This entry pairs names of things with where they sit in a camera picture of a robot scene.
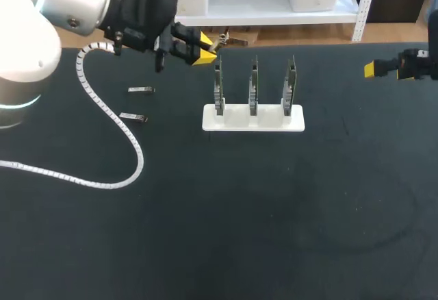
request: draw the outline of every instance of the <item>white cable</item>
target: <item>white cable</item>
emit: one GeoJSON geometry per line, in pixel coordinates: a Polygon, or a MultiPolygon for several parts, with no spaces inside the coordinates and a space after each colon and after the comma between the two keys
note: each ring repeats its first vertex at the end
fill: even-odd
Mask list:
{"type": "Polygon", "coordinates": [[[137,153],[137,169],[134,172],[134,174],[126,179],[123,182],[117,182],[115,184],[104,184],[101,182],[89,182],[88,180],[79,179],[76,177],[73,177],[71,175],[65,175],[63,173],[55,172],[46,170],[45,168],[36,168],[35,166],[29,166],[25,164],[21,164],[18,162],[9,162],[9,161],[1,161],[0,160],[0,166],[4,168],[15,168],[16,170],[22,170],[32,173],[37,173],[40,175],[46,175],[48,177],[58,178],[61,180],[64,180],[66,182],[72,182],[75,184],[79,184],[86,187],[91,188],[98,188],[98,189],[119,189],[128,186],[129,184],[132,184],[142,173],[143,167],[144,167],[144,157],[143,152],[140,144],[138,143],[136,137],[132,134],[131,130],[127,128],[127,126],[119,119],[117,115],[114,114],[112,110],[99,98],[98,95],[91,89],[86,77],[85,73],[83,71],[83,60],[87,53],[93,50],[103,50],[106,52],[114,53],[114,46],[111,43],[106,42],[96,42],[92,43],[91,45],[88,45],[87,47],[84,47],[77,55],[76,59],[76,71],[77,76],[79,78],[79,81],[81,82],[83,89],[87,92],[87,94],[90,96],[90,98],[104,111],[106,115],[108,115],[116,124],[117,126],[123,131],[123,133],[128,137],[129,141],[133,145],[136,153],[137,153]]]}

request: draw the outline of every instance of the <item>white stand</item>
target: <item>white stand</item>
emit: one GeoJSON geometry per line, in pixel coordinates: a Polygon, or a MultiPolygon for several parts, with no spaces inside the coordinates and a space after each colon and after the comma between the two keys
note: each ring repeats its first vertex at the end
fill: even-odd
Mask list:
{"type": "Polygon", "coordinates": [[[249,105],[224,105],[224,115],[218,116],[214,104],[204,106],[205,131],[230,132],[303,132],[304,114],[300,105],[292,106],[291,116],[285,116],[280,105],[258,105],[257,116],[251,116],[249,105]]]}

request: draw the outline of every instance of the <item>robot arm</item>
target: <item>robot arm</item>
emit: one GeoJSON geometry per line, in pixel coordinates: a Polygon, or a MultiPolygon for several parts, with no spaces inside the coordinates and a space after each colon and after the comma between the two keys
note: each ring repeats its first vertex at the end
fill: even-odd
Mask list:
{"type": "Polygon", "coordinates": [[[396,71],[397,79],[438,79],[438,10],[428,20],[429,50],[407,49],[392,60],[377,59],[365,66],[365,77],[382,77],[396,71]]]}
{"type": "Polygon", "coordinates": [[[178,0],[0,0],[0,128],[19,124],[42,93],[60,61],[61,42],[54,26],[81,36],[95,29],[122,46],[153,51],[155,69],[167,54],[188,64],[216,58],[199,27],[175,23],[178,0]]]}

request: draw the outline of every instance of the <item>black mat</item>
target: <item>black mat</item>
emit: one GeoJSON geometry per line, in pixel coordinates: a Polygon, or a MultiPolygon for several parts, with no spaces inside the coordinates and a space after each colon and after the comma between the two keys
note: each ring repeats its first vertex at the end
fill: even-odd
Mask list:
{"type": "MultiPolygon", "coordinates": [[[[438,82],[363,66],[418,45],[224,50],[228,103],[279,102],[296,56],[301,134],[208,134],[212,66],[92,53],[90,83],[146,154],[134,185],[99,191],[0,170],[0,299],[418,299],[438,294],[438,82]],[[156,86],[128,97],[128,86],[156,86]]],[[[135,168],[65,50],[26,124],[0,133],[0,158],[117,182],[135,168]]]]}

